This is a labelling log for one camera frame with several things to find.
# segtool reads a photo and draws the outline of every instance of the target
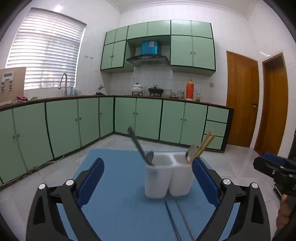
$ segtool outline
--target brown countertop edge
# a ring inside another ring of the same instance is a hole
[[[45,98],[45,99],[37,99],[37,100],[29,100],[26,102],[19,102],[14,104],[7,104],[0,106],[0,111],[30,105],[30,104],[37,104],[37,103],[44,103],[44,102],[50,102],[50,101],[58,101],[58,100],[67,100],[67,99],[84,99],[84,98],[98,98],[98,97],[129,97],[129,98],[147,98],[147,99],[161,99],[161,100],[172,100],[172,101],[180,101],[180,102],[186,102],[186,103],[195,103],[195,104],[202,104],[202,105],[208,105],[208,106],[214,106],[224,109],[232,109],[223,105],[218,104],[211,104],[206,102],[196,102],[196,101],[190,101],[185,99],[175,99],[175,98],[166,98],[166,97],[155,97],[155,96],[133,96],[133,95],[80,95],[80,96],[67,96],[67,97],[54,97],[54,98]]]

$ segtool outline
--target orange thermos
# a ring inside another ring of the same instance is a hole
[[[186,84],[186,100],[193,100],[194,83],[190,79]]]

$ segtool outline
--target human hand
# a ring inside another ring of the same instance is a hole
[[[276,218],[276,227],[282,229],[289,222],[289,216],[291,214],[291,209],[287,204],[288,195],[283,194],[281,199],[281,206],[278,212],[278,217]]]

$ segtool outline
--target gooseneck faucet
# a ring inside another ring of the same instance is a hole
[[[66,73],[63,73],[63,75],[62,75],[61,82],[60,82],[60,84],[59,84],[59,90],[61,89],[62,80],[63,80],[64,75],[66,76],[64,96],[67,96],[67,74],[66,74]]]

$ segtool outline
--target window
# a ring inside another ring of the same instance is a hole
[[[67,86],[75,86],[85,26],[70,17],[31,8],[12,43],[6,68],[27,67],[25,90],[58,87],[64,72]]]

